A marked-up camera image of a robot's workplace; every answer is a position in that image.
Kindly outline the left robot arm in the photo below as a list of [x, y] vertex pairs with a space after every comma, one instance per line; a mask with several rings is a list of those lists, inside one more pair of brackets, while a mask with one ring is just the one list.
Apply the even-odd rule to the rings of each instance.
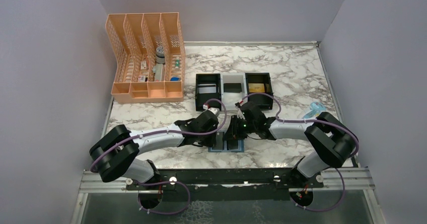
[[219, 129], [219, 113], [218, 108], [208, 108], [196, 118], [144, 131], [118, 125], [91, 147], [90, 171], [98, 173], [105, 183], [124, 177], [152, 189], [160, 182], [161, 175], [153, 161], [139, 160], [137, 156], [168, 147], [211, 146]]

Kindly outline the blue card holder wallet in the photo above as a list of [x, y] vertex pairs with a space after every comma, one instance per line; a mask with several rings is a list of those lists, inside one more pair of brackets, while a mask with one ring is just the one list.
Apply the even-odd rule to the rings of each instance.
[[215, 151], [213, 147], [208, 147], [209, 153], [243, 153], [244, 152], [244, 141], [243, 140], [233, 140], [233, 141], [224, 141], [224, 150]]

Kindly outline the grey card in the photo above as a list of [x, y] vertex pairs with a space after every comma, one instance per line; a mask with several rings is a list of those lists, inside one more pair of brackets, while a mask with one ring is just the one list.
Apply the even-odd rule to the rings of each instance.
[[214, 147], [212, 148], [215, 151], [223, 151], [224, 150], [224, 132], [218, 131], [216, 134], [216, 142]]

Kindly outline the silver crest card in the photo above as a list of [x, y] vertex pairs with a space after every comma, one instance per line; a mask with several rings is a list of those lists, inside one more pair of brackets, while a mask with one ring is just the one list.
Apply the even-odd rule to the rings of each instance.
[[198, 86], [197, 89], [200, 94], [215, 94], [217, 92], [215, 85]]

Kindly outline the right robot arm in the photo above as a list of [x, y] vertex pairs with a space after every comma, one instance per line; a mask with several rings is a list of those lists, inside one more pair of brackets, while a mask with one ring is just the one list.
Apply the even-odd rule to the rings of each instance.
[[328, 112], [315, 118], [285, 120], [267, 117], [254, 103], [237, 104], [224, 135], [226, 141], [241, 140], [256, 134], [261, 140], [295, 139], [308, 141], [314, 151], [292, 168], [288, 180], [297, 187], [328, 168], [341, 168], [359, 149], [357, 137]]

